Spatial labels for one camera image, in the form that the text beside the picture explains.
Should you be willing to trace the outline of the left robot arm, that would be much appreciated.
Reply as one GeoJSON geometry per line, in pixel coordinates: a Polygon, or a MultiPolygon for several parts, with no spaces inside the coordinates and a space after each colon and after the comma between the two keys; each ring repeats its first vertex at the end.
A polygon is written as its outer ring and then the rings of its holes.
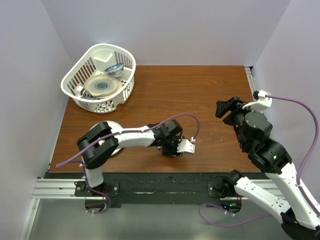
{"type": "Polygon", "coordinates": [[[105,121],[97,123],[76,142],[82,157],[86,191],[92,196],[103,192],[103,165],[118,149],[157,147],[164,156],[182,156],[182,132],[182,126],[175,119],[136,128],[113,128],[105,121]]]}

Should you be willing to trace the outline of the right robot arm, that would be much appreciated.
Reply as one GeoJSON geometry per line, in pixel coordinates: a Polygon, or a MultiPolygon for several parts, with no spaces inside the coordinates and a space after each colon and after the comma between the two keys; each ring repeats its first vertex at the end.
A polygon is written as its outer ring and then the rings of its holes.
{"type": "Polygon", "coordinates": [[[221,197],[240,195],[268,212],[293,240],[320,238],[320,205],[305,187],[285,147],[271,138],[272,124],[263,114],[268,96],[246,103],[234,96],[216,102],[215,116],[232,126],[240,149],[280,190],[277,197],[237,170],[222,180],[221,197]]]}

